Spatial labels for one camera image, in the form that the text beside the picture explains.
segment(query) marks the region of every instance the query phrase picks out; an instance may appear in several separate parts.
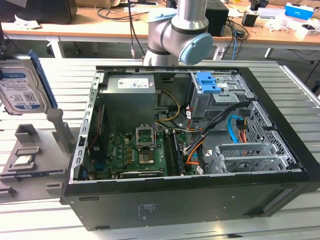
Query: floor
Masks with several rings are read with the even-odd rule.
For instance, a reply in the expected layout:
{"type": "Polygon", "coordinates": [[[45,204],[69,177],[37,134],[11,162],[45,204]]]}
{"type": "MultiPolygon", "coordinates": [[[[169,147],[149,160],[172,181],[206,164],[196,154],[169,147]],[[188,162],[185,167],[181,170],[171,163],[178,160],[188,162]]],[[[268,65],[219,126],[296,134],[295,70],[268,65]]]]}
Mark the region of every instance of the floor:
{"type": "MultiPolygon", "coordinates": [[[[52,55],[47,53],[47,44],[45,41],[30,41],[19,40],[16,43],[23,52],[28,52],[29,49],[33,49],[38,53],[41,58],[52,58],[52,55]]],[[[99,53],[94,54],[92,44],[90,42],[79,42],[81,54],[76,54],[76,46],[73,42],[63,42],[63,50],[66,58],[115,58],[115,59],[130,59],[131,47],[129,43],[98,43],[99,53]]],[[[7,44],[9,51],[12,53],[19,53],[16,48],[12,48],[12,44],[7,44]]],[[[136,50],[136,58],[141,58],[142,54],[137,44],[134,45],[136,50]]],[[[147,45],[143,44],[143,49],[147,51],[147,45]]],[[[244,47],[238,55],[237,60],[251,60],[251,61],[266,61],[264,55],[266,48],[248,48],[244,47]]],[[[271,61],[277,61],[281,65],[287,65],[294,74],[303,82],[307,79],[309,73],[320,60],[320,51],[303,50],[298,53],[302,58],[296,55],[292,50],[288,49],[275,49],[271,55],[271,61]]],[[[214,55],[214,49],[208,54],[207,59],[212,59],[214,55]]],[[[225,55],[225,60],[230,60],[231,55],[225,55]]],[[[315,81],[320,80],[320,65],[313,72],[312,76],[307,82],[307,86],[312,88],[315,85],[315,81]]]]}

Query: hard drive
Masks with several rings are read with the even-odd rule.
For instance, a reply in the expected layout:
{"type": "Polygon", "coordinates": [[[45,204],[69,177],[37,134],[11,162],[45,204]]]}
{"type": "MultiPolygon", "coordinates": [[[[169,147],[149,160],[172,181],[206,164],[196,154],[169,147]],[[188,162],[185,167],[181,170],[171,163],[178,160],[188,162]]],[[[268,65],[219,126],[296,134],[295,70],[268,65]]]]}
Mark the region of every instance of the hard drive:
{"type": "Polygon", "coordinates": [[[38,56],[0,60],[0,99],[11,115],[47,113],[57,108],[38,56]]]}

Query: metal table surface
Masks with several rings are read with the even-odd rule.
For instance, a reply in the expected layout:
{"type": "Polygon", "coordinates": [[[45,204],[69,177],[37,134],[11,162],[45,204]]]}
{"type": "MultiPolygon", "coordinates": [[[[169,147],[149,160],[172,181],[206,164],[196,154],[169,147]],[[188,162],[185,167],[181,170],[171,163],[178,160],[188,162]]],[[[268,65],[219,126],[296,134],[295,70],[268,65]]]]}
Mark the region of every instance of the metal table surface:
{"type": "MultiPolygon", "coordinates": [[[[41,59],[63,118],[79,127],[96,66],[141,65],[128,59],[41,59]]],[[[320,101],[285,66],[275,61],[203,61],[213,67],[249,67],[288,122],[320,162],[320,101]]],[[[42,113],[11,116],[0,105],[0,171],[16,142],[19,124],[53,129],[42,113]]],[[[272,217],[88,232],[72,209],[59,199],[0,204],[0,239],[171,240],[319,239],[320,191],[303,194],[272,217]]]]}

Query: motherboard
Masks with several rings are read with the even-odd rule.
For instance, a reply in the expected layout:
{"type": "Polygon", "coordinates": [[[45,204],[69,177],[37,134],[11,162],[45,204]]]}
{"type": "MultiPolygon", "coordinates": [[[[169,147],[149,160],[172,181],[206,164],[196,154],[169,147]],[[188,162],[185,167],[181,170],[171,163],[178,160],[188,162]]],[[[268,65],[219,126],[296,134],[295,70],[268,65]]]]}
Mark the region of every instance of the motherboard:
{"type": "Polygon", "coordinates": [[[89,176],[95,180],[167,177],[193,175],[186,166],[182,152],[187,146],[184,132],[139,132],[138,144],[150,143],[154,147],[137,145],[137,134],[111,133],[108,138],[106,158],[92,161],[89,176]]]}

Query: workbench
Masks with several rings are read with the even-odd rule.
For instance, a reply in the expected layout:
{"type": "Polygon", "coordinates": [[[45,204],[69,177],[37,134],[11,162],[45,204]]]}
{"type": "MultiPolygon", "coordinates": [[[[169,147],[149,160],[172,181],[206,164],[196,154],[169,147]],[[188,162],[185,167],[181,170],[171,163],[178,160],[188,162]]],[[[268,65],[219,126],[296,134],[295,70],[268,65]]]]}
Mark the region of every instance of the workbench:
{"type": "MultiPolygon", "coordinates": [[[[244,0],[240,3],[230,3],[228,8],[239,9],[244,12],[249,2],[244,0]]],[[[268,5],[268,8],[283,8],[283,6],[268,5]]],[[[128,16],[127,12],[120,11],[115,14],[109,14],[109,17],[117,18],[128,16]]],[[[148,14],[140,17],[135,16],[133,22],[137,37],[141,43],[148,42],[148,14]]],[[[241,24],[242,18],[233,18],[238,24],[241,24]]],[[[288,32],[273,31],[270,32],[264,26],[266,19],[258,18],[254,27],[246,27],[250,37],[243,42],[243,47],[249,48],[269,48],[265,55],[268,58],[272,52],[271,49],[295,49],[295,50],[320,50],[319,35],[306,36],[299,39],[291,29],[288,32]]],[[[34,30],[19,29],[14,23],[2,23],[3,31],[10,39],[14,40],[39,40],[49,41],[56,58],[64,58],[64,52],[61,42],[93,42],[94,52],[98,51],[96,43],[130,43],[130,24],[129,22],[118,22],[103,19],[99,17],[93,7],[78,7],[77,15],[70,25],[41,24],[42,28],[34,30]]],[[[232,32],[225,27],[222,37],[213,37],[213,45],[216,46],[214,60],[221,60],[223,51],[232,40],[232,32]]]]}
{"type": "MultiPolygon", "coordinates": [[[[49,84],[71,128],[79,127],[96,66],[141,66],[130,59],[40,60],[49,84]]],[[[275,61],[203,61],[201,66],[249,67],[313,156],[320,162],[320,101],[286,67],[275,61]]],[[[19,124],[53,129],[43,113],[8,115],[0,106],[0,171],[16,142],[19,124]]],[[[0,204],[0,239],[169,240],[217,239],[230,234],[247,240],[317,239],[320,235],[320,191],[299,196],[272,217],[156,227],[87,231],[59,199],[0,204]]]]}

